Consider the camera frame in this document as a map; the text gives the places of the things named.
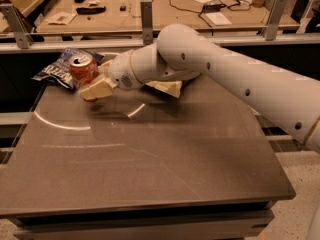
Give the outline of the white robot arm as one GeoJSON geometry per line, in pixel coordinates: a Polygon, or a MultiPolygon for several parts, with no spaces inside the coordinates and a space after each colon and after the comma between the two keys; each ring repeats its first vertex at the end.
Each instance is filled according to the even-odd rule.
{"type": "Polygon", "coordinates": [[[132,90],[200,74],[320,153],[320,81],[222,48],[182,24],[164,27],[150,45],[117,55],[79,95],[91,101],[116,88],[132,90]]]}

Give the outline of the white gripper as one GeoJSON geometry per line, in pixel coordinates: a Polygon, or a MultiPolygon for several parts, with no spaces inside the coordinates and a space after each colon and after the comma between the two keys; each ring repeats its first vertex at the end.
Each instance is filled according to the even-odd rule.
{"type": "Polygon", "coordinates": [[[132,50],[129,50],[102,63],[98,67],[99,73],[109,75],[111,79],[105,76],[97,77],[79,90],[80,97],[90,101],[113,95],[116,87],[122,90],[136,89],[138,80],[131,69],[131,55],[132,50]]]}

